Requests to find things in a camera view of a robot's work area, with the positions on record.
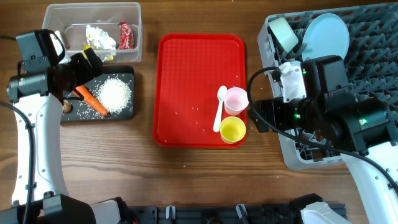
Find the brown walnut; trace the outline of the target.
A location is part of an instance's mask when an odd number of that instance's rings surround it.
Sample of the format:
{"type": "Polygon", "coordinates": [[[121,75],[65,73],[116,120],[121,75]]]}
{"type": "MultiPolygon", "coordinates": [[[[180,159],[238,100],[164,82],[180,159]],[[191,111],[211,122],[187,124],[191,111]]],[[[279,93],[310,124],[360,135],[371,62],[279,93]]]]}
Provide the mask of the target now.
{"type": "Polygon", "coordinates": [[[64,100],[62,109],[64,113],[69,113],[72,110],[72,104],[69,101],[64,100]]]}

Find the orange carrot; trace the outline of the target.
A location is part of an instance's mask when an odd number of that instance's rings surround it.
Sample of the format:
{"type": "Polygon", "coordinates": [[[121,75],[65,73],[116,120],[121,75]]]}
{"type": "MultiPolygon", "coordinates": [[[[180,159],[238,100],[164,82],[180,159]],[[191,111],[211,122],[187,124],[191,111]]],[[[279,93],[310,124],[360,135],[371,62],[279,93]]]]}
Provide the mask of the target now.
{"type": "Polygon", "coordinates": [[[77,86],[72,93],[83,98],[83,101],[90,105],[95,111],[103,116],[108,116],[108,110],[88,91],[84,85],[77,86]]]}

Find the yellow snack wrapper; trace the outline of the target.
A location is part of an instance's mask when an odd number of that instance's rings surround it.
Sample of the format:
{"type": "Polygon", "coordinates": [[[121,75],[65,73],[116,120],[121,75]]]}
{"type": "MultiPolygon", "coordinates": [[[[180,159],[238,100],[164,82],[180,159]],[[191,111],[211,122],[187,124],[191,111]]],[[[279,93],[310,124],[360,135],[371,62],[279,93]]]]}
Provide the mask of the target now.
{"type": "MultiPolygon", "coordinates": [[[[84,45],[83,50],[90,49],[89,45],[84,45]]],[[[102,62],[112,61],[114,60],[116,53],[108,53],[108,54],[98,54],[98,57],[101,59],[102,62]]]]}

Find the pink cup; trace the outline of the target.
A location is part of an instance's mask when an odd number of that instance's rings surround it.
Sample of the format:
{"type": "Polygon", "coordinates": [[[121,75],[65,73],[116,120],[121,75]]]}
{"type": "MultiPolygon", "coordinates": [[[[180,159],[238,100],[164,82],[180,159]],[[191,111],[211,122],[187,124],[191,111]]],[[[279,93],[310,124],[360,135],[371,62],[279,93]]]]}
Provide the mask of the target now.
{"type": "Polygon", "coordinates": [[[240,114],[240,112],[246,109],[248,104],[246,90],[240,87],[232,87],[227,90],[224,98],[224,108],[229,115],[236,116],[240,114]]]}

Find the white tissue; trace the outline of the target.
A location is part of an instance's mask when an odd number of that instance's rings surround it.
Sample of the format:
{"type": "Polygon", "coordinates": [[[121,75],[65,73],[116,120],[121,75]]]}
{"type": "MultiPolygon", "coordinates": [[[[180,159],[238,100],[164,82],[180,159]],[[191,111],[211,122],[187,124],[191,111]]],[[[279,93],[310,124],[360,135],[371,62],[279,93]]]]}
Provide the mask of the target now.
{"type": "Polygon", "coordinates": [[[107,32],[99,27],[86,26],[86,41],[96,50],[115,50],[116,41],[107,32]]]}

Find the yellow cup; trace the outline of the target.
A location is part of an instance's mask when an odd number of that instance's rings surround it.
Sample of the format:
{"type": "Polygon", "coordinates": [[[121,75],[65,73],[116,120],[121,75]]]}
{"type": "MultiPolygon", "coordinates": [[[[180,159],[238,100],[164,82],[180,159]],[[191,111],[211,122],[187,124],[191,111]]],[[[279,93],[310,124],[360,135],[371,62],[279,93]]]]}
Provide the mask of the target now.
{"type": "Polygon", "coordinates": [[[246,125],[238,117],[228,116],[220,124],[221,139],[227,144],[234,144],[246,135],[246,125]]]}

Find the red candy wrapper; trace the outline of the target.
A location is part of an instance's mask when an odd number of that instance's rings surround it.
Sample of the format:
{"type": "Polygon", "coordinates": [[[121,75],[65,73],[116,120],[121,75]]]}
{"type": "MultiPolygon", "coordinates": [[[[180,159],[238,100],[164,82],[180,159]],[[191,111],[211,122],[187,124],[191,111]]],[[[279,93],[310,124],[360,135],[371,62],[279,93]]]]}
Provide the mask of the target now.
{"type": "Polygon", "coordinates": [[[134,42],[133,42],[132,29],[125,21],[120,22],[118,26],[120,27],[121,30],[121,40],[120,40],[119,50],[133,49],[134,42]]]}

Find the large light blue plate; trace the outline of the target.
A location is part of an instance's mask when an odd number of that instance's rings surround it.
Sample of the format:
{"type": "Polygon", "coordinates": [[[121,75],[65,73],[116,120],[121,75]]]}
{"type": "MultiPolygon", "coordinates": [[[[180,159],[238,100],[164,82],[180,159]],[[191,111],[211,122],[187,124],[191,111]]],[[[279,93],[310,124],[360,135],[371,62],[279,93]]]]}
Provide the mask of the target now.
{"type": "Polygon", "coordinates": [[[325,13],[314,19],[307,27],[303,43],[303,61],[337,55],[346,57],[349,48],[349,32],[343,20],[335,14],[325,13]]]}

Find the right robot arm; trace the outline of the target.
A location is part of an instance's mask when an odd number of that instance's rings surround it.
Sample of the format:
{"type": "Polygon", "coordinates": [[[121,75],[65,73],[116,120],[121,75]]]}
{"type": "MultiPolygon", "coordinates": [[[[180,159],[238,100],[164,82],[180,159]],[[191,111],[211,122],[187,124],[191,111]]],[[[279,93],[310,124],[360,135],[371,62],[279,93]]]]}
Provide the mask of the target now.
{"type": "Polygon", "coordinates": [[[357,101],[343,59],[302,62],[306,95],[253,102],[255,119],[295,142],[342,156],[370,223],[397,223],[397,131],[377,98],[357,101]]]}

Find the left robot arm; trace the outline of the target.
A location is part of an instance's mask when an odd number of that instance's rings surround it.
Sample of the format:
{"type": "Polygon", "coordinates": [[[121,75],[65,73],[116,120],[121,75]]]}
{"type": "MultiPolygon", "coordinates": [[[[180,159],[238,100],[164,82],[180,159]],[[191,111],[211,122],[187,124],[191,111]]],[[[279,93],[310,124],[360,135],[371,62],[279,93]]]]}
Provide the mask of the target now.
{"type": "Polygon", "coordinates": [[[65,92],[106,73],[131,74],[129,66],[105,67],[93,50],[67,55],[54,31],[18,35],[22,60],[6,88],[17,121],[18,165],[12,207],[2,223],[133,223],[133,212],[116,197],[89,205],[71,198],[60,156],[65,92]]]}

